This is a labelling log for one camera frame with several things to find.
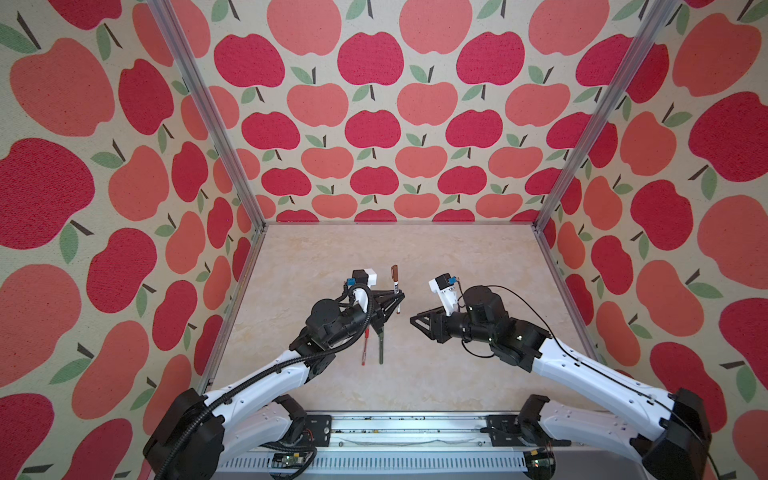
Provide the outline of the green pen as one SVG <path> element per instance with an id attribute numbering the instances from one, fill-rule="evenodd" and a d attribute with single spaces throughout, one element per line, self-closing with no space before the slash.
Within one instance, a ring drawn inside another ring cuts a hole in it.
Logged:
<path id="1" fill-rule="evenodd" d="M 383 365 L 385 360 L 385 334 L 384 331 L 377 333 L 378 336 L 378 364 Z"/>

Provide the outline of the red gel pen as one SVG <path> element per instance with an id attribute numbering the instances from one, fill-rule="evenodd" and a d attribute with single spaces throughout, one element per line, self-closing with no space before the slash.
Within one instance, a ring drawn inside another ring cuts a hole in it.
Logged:
<path id="1" fill-rule="evenodd" d="M 369 343 L 369 336 L 370 336 L 370 329 L 366 328 L 363 336 L 363 349 L 361 353 L 361 366 L 365 366 L 367 363 L 367 351 L 368 351 L 368 343 Z"/>

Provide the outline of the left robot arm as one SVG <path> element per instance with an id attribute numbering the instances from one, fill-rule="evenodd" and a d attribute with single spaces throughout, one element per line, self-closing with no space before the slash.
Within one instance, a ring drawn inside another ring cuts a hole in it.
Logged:
<path id="1" fill-rule="evenodd" d="M 316 455 L 307 413 L 291 391 L 320 375 L 369 327 L 381 329 L 405 295 L 346 287 L 316 302 L 288 349 L 250 376 L 219 390 L 179 394 L 147 441 L 143 455 L 158 479 L 209 479 L 223 462 L 256 447 L 288 458 L 290 478 Z"/>

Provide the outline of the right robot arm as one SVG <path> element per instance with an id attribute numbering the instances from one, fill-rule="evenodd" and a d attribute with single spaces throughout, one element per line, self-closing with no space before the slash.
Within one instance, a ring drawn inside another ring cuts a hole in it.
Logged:
<path id="1" fill-rule="evenodd" d="M 410 319 L 427 338 L 440 344 L 453 338 L 485 343 L 492 357 L 566 386 L 602 408 L 576 409 L 532 395 L 512 428 L 521 442 L 586 444 L 634 461 L 656 479 L 704 477 L 712 434 L 697 394 L 652 387 L 577 352 L 549 329 L 510 316 L 492 286 L 463 293 L 453 286 L 431 288 L 440 306 Z"/>

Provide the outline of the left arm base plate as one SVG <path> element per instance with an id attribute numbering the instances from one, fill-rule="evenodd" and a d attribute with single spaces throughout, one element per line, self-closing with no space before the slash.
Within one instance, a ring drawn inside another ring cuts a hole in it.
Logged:
<path id="1" fill-rule="evenodd" d="M 274 399 L 269 407 L 276 407 L 278 419 L 285 417 L 288 421 L 283 433 L 269 442 L 279 443 L 287 447 L 328 447 L 333 426 L 330 414 L 312 413 L 306 411 L 297 400 L 288 394 Z"/>

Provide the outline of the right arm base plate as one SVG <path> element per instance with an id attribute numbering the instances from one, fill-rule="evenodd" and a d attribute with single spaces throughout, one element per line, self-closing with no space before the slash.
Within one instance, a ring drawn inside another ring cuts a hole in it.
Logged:
<path id="1" fill-rule="evenodd" d="M 541 411 L 549 402 L 545 395 L 531 395 L 517 414 L 488 415 L 480 432 L 490 437 L 494 447 L 569 447 L 570 440 L 551 437 L 539 424 Z"/>

